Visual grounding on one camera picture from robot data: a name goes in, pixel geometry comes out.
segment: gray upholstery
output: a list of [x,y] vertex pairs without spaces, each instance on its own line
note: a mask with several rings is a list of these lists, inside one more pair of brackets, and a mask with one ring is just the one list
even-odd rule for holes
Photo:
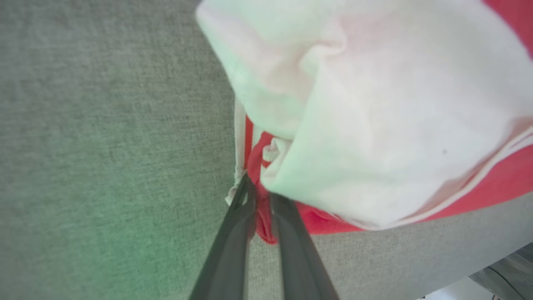
[[[185,299],[222,218],[232,91],[194,1],[0,2],[0,298]],[[526,196],[315,236],[342,299],[413,300],[533,239]],[[254,238],[250,299],[280,299]]]

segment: white cloth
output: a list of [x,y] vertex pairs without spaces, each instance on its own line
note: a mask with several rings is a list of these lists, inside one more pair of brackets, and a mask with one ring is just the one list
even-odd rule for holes
[[358,226],[412,216],[533,116],[527,52],[480,1],[204,0],[197,18],[276,136],[265,188]]

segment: gray textured fabric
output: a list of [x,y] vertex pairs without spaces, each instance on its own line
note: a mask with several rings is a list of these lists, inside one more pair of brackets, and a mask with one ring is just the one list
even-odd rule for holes
[[[232,184],[227,79],[194,1],[0,1],[0,298],[185,299]],[[343,299],[413,300],[532,240],[531,195],[314,237]],[[254,238],[251,299],[280,299]]]

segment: white towel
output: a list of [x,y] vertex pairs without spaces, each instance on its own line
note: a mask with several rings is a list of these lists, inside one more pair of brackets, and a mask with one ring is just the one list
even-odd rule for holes
[[197,17],[276,136],[265,188],[357,226],[413,215],[533,116],[527,52],[480,1],[204,0]]

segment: red and white cloth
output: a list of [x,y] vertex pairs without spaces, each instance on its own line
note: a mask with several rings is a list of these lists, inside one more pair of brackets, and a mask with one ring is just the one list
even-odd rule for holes
[[531,14],[528,0],[205,0],[198,20],[236,93],[236,181],[247,170],[257,186],[258,234],[275,242],[267,190],[300,201],[315,234],[532,191]]

